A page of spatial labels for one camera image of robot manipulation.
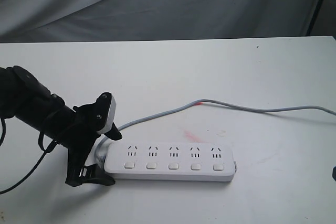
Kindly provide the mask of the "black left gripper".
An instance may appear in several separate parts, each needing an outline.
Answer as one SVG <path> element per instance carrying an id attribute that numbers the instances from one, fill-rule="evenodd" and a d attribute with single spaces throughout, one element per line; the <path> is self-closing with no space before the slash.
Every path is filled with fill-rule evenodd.
<path id="1" fill-rule="evenodd" d="M 96 119 L 94 105 L 86 104 L 74 107 L 75 120 L 65 131 L 61 144 L 68 149 L 68 164 L 65 183 L 70 186 L 82 184 L 114 185 L 115 180 L 109 176 L 98 164 L 86 166 L 86 160 L 91 149 L 99 137 L 92 127 Z M 121 140 L 122 134 L 112 123 L 110 131 L 104 133 L 110 140 Z"/>

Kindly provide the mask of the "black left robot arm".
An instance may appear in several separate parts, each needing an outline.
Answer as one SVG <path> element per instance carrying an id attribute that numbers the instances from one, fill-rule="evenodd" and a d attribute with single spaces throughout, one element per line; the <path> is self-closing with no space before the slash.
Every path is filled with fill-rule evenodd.
<path id="1" fill-rule="evenodd" d="M 66 184 L 111 186 L 115 180 L 98 164 L 86 166 L 92 147 L 101 135 L 117 141 L 122 135 L 114 124 L 116 101 L 104 92 L 94 103 L 67 107 L 29 71 L 13 66 L 1 68 L 1 120 L 18 118 L 39 132 L 44 154 L 62 145 L 68 150 Z"/>

